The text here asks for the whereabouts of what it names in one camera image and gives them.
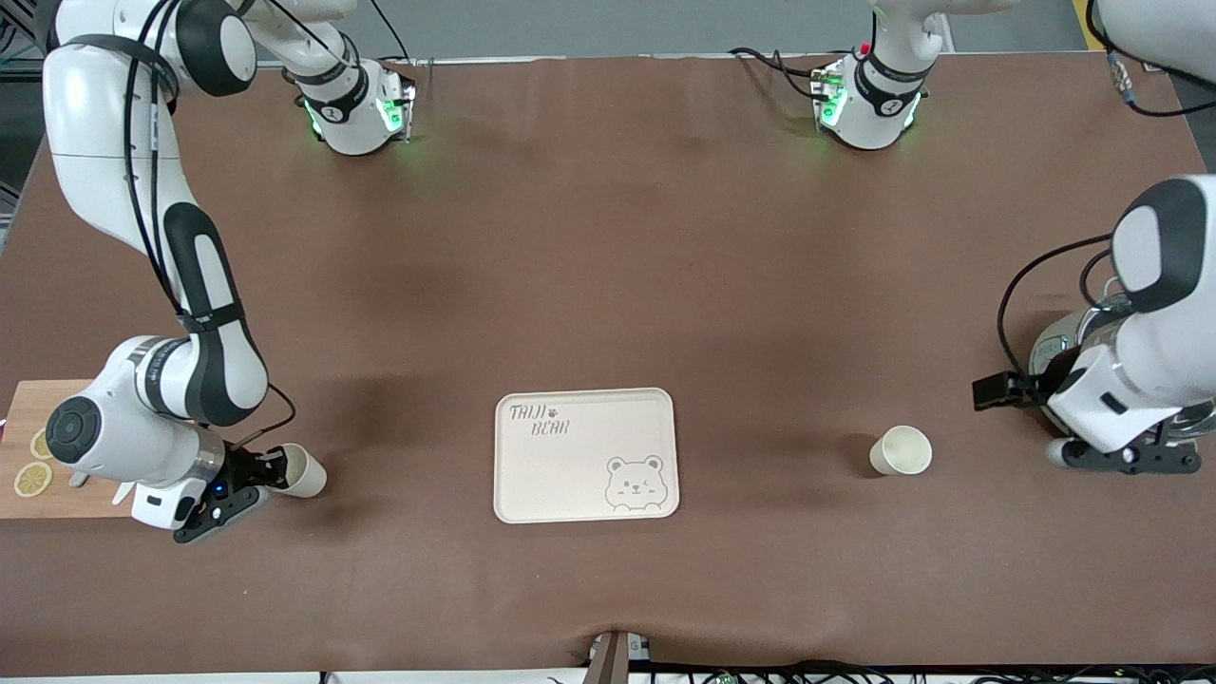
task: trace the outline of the paper cup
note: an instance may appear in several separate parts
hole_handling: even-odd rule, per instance
[[[911,425],[896,425],[869,449],[869,464],[883,475],[919,475],[933,460],[933,444]]]
[[[276,492],[300,499],[308,499],[320,493],[328,480],[325,466],[319,464],[313,454],[299,444],[283,444],[280,448],[287,456],[287,475],[285,476],[287,488],[276,489]]]

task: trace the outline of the wooden cutting board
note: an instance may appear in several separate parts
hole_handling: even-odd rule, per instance
[[[41,494],[28,499],[18,497],[13,489],[17,472],[34,458],[30,442],[38,431],[46,427],[55,407],[72,394],[89,386],[89,380],[27,380],[17,383],[9,422],[0,438],[0,518],[58,518],[58,517],[126,517],[130,499],[114,506],[111,500],[118,483],[100,477],[90,477],[78,489],[68,487],[75,472],[55,459],[43,462],[51,466],[51,484]]]

